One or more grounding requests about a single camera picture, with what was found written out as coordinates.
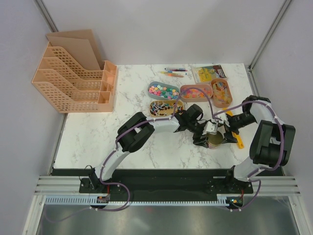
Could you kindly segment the tan tray of lollipops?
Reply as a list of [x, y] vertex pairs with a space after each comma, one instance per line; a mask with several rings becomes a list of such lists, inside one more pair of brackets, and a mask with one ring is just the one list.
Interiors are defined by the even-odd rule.
[[150, 116], [153, 118], [163, 118], [171, 116], [174, 111], [175, 100], [155, 100], [149, 105]]

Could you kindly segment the grey tray of colourful candies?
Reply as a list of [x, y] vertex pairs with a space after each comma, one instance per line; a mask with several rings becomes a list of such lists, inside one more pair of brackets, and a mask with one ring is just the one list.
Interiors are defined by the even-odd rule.
[[153, 81], [147, 88], [148, 96], [155, 100], [173, 100], [180, 94], [179, 88]]

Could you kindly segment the yellow plastic scoop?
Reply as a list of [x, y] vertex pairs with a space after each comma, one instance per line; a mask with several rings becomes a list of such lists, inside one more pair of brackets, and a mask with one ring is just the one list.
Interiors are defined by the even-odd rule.
[[[233, 113], [231, 111], [227, 111], [226, 114], [231, 116], [231, 117], [233, 116]], [[244, 149], [245, 146], [244, 146], [244, 143], [243, 143], [240, 135], [232, 132], [232, 136], [237, 140], [237, 147], [239, 149]]]

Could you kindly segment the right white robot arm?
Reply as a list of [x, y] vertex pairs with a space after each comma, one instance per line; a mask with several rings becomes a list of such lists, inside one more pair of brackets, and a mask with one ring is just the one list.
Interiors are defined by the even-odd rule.
[[289, 160], [296, 129], [285, 124], [274, 112], [268, 98], [250, 95], [241, 104], [242, 113], [227, 115], [228, 132], [257, 123], [258, 128], [249, 149], [249, 156], [227, 171], [223, 184], [228, 192], [246, 190], [252, 177], [263, 171], [275, 171]]

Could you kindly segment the pink tray of gummy candies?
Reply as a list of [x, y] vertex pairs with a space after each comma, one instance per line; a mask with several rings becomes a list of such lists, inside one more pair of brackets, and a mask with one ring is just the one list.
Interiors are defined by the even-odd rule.
[[183, 102], [206, 102], [207, 97], [212, 97], [213, 90], [208, 84], [192, 84], [181, 86], [180, 93]]

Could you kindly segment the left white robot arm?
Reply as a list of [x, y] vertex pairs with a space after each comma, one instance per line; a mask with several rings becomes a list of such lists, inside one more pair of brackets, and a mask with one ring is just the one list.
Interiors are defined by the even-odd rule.
[[147, 118], [142, 112], [133, 115], [117, 131], [115, 146], [112, 152], [104, 158], [101, 165], [93, 167], [88, 173], [89, 182], [81, 180], [82, 190], [87, 193], [102, 193], [106, 191], [107, 180], [120, 163], [131, 153], [143, 147], [147, 140], [156, 133], [177, 133], [188, 130], [193, 133], [195, 145], [207, 147], [205, 129], [208, 123], [203, 118], [202, 109], [194, 104], [187, 110], [180, 110], [167, 117]]

